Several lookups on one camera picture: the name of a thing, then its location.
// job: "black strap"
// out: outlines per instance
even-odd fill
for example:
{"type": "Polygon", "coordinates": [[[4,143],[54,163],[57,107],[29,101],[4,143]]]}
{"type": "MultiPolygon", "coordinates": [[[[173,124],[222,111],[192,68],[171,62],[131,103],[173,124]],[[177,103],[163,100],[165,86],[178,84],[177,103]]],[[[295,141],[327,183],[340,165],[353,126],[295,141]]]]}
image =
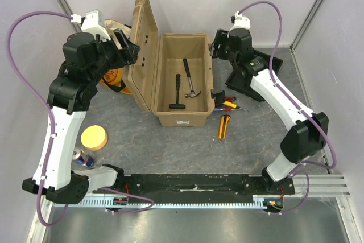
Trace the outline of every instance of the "black strap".
{"type": "Polygon", "coordinates": [[[122,91],[124,88],[126,88],[126,85],[124,83],[123,80],[121,80],[121,83],[120,83],[120,87],[118,87],[117,85],[110,85],[106,80],[105,78],[103,77],[102,80],[104,81],[105,85],[107,85],[112,91],[115,91],[115,92],[120,92],[122,91]]]}

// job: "box lid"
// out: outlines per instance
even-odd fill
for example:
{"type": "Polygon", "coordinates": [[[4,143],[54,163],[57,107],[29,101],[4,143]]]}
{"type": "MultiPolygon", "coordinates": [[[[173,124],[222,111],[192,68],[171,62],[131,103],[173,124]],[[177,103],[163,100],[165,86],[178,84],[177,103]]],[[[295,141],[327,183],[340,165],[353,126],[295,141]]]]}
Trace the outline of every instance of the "box lid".
{"type": "Polygon", "coordinates": [[[159,34],[149,0],[136,0],[130,41],[140,46],[134,65],[124,67],[122,80],[138,105],[151,110],[154,101],[159,34]]]}

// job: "red bull can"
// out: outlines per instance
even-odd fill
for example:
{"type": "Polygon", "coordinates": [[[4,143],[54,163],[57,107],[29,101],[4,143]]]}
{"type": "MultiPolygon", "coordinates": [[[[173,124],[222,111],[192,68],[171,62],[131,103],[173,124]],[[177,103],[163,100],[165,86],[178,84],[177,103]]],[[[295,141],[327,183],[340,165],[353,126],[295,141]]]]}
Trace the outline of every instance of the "red bull can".
{"type": "Polygon", "coordinates": [[[95,163],[94,159],[89,156],[84,150],[81,148],[75,147],[73,149],[72,160],[77,162],[79,165],[86,166],[87,168],[91,168],[95,163]]]}

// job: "orange bag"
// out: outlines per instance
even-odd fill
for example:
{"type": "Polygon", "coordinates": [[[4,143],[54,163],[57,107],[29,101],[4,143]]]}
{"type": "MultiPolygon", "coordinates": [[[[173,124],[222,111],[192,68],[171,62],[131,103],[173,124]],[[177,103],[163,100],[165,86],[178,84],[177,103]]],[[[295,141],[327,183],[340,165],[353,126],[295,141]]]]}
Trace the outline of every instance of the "orange bag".
{"type": "MultiPolygon", "coordinates": [[[[110,19],[105,20],[104,23],[106,29],[110,29],[112,31],[120,29],[124,32],[128,39],[130,38],[131,28],[110,19]]],[[[122,80],[122,74],[122,68],[111,69],[103,76],[100,82],[101,84],[110,88],[112,91],[131,95],[131,91],[129,90],[129,88],[126,87],[125,83],[122,80]]]]}

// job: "tan storage box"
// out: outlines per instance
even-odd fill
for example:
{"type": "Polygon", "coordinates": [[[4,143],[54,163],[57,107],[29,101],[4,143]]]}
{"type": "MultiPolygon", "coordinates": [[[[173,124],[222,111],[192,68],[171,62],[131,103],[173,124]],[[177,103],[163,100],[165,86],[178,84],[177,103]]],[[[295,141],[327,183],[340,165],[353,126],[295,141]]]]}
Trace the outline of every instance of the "tan storage box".
{"type": "Polygon", "coordinates": [[[212,60],[207,34],[158,34],[149,0],[136,0],[130,40],[139,45],[138,60],[123,70],[123,81],[138,105],[153,111],[162,126],[205,126],[214,109],[212,60]],[[187,58],[195,98],[183,65],[187,58]],[[179,103],[184,110],[169,109],[176,102],[176,74],[181,74],[179,103]]]}

